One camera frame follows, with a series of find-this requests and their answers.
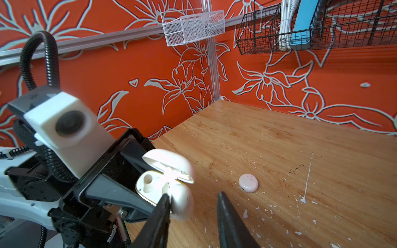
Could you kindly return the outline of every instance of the white earbuds case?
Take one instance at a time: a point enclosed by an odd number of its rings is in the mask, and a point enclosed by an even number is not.
[[[185,157],[163,149],[153,149],[142,156],[143,160],[160,171],[146,171],[138,179],[137,193],[156,206],[161,196],[170,196],[170,217],[185,220],[192,216],[192,192],[185,183],[194,183],[194,169]]]

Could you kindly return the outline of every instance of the black wire basket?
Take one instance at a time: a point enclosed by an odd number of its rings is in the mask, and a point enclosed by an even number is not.
[[[295,24],[297,11],[291,22]],[[281,4],[243,16],[236,43],[242,55],[397,43],[396,0],[320,0],[306,30],[279,33]],[[281,36],[293,37],[286,49]],[[294,40],[307,39],[304,44]]]

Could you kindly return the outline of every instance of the screw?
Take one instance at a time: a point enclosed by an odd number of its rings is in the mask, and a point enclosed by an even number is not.
[[[125,218],[128,214],[128,211],[125,209],[120,208],[118,214],[120,215],[121,218]]]

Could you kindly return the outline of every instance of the open case lid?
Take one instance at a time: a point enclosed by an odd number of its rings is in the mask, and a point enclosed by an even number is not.
[[[185,183],[193,184],[194,169],[185,157],[164,149],[153,149],[142,156],[143,160],[166,176],[175,177]]]

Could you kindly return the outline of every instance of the wooden tabletop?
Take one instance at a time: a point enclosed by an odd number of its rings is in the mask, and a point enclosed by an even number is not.
[[[219,247],[220,191],[266,248],[397,247],[395,137],[219,100],[153,143],[196,171],[193,217],[171,221],[168,247]]]

